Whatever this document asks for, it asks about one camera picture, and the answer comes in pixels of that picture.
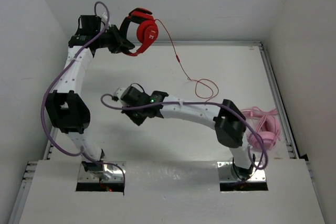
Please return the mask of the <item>red headphones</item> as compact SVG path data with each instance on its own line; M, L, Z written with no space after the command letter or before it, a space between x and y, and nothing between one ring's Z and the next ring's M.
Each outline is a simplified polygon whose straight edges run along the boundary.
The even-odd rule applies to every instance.
M159 29L152 16L152 12L145 8L137 7L130 11L128 16L121 23L119 31L121 36L125 39L127 38L127 32L131 22L139 25L136 31L136 37L141 43L141 46L136 52L131 52L129 48L122 49L121 52L128 56L136 57L144 53L156 41L159 35Z

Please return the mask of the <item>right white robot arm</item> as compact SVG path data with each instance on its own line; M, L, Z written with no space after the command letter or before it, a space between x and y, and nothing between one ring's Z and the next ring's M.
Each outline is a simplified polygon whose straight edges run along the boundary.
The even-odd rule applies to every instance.
M138 126L147 118L162 118L181 119L209 127L215 131L218 142L231 151L235 176L240 180L247 180L253 173L255 156L248 153L246 118L231 100L223 100L222 105L235 112L235 115L216 105L183 102L162 91L153 91L149 95L128 86L119 88L115 94L123 106L139 107L136 110L122 111Z

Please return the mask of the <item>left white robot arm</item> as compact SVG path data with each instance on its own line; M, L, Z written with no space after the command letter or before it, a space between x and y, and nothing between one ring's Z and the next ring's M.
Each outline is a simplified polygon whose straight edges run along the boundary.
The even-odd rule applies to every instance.
M71 153L60 147L47 134L58 150L68 156L82 156L86 166L101 167L104 152L93 140L88 139L91 121L90 110L81 97L81 89L89 64L98 49L108 48L119 53L120 47L132 49L134 45L119 35L116 25L110 24L108 13L81 15L75 34L68 41L68 55L63 71L47 88L41 106L41 122L48 116L52 126L64 133L77 148Z

